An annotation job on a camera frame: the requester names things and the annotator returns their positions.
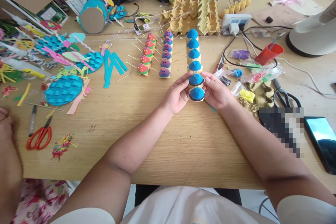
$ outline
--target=phone screen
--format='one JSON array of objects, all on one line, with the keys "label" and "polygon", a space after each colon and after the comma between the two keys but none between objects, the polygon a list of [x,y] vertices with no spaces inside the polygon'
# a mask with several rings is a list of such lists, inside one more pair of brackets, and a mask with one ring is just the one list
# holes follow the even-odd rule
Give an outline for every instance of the phone screen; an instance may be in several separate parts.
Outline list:
[{"label": "phone screen", "polygon": [[304,125],[328,173],[336,175],[336,135],[325,117],[304,117]]}]

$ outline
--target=white cable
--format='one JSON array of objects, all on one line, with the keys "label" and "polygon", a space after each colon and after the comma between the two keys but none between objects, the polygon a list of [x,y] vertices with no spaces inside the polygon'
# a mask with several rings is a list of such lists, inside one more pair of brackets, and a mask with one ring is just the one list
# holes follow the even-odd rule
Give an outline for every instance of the white cable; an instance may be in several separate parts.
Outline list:
[{"label": "white cable", "polygon": [[325,93],[322,93],[322,92],[320,91],[320,89],[317,87],[317,84],[316,84],[316,82],[315,82],[313,76],[312,76],[309,72],[307,72],[307,71],[305,71],[305,70],[302,70],[302,69],[300,69],[300,68],[297,68],[297,67],[293,66],[292,64],[290,64],[290,63],[289,63],[287,60],[285,60],[284,58],[276,57],[276,59],[283,60],[283,61],[285,61],[290,67],[292,67],[292,68],[294,68],[294,69],[296,69],[296,70],[299,70],[299,71],[301,71],[301,72],[304,72],[304,73],[308,74],[309,77],[310,77],[310,79],[311,79],[311,81],[313,82],[313,84],[314,84],[314,86],[315,86],[315,88],[316,88],[316,91],[317,91],[319,94],[321,94],[321,95],[325,95],[325,96],[327,96],[327,95],[329,95],[329,96],[336,96],[336,94],[325,94]]},{"label": "white cable", "polygon": [[258,56],[258,54],[256,53],[256,50],[254,49],[254,46],[252,45],[252,43],[251,43],[246,37],[243,37],[243,36],[237,36],[237,35],[235,35],[235,36],[236,36],[236,37],[241,37],[241,38],[245,39],[247,42],[249,42],[250,45],[252,46],[254,55],[255,55],[256,57]]}]

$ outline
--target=power strip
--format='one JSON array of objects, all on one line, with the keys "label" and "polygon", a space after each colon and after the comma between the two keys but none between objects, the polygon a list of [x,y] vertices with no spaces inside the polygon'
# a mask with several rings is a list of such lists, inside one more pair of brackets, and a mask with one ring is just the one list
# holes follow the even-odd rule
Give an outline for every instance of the power strip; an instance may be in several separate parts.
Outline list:
[{"label": "power strip", "polygon": [[222,29],[228,29],[231,23],[237,23],[238,25],[243,23],[246,27],[251,21],[251,18],[252,16],[250,14],[225,14]]}]

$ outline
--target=red cup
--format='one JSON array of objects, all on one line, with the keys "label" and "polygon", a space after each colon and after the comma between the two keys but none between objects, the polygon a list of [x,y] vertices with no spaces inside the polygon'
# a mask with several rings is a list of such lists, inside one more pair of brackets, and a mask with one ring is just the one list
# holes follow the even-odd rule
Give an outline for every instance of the red cup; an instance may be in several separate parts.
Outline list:
[{"label": "red cup", "polygon": [[259,53],[258,57],[255,58],[255,61],[260,65],[266,65],[268,62],[284,53],[285,50],[281,45],[274,44],[270,50],[271,45],[272,44],[267,45],[262,52]]}]

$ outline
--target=desk fan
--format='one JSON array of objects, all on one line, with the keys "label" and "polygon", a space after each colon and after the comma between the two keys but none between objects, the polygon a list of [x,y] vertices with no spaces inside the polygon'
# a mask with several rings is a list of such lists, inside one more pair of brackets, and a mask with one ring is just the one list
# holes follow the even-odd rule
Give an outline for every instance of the desk fan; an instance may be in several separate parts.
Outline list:
[{"label": "desk fan", "polygon": [[304,57],[320,57],[336,50],[336,0],[329,7],[301,21],[286,38],[288,47]]}]

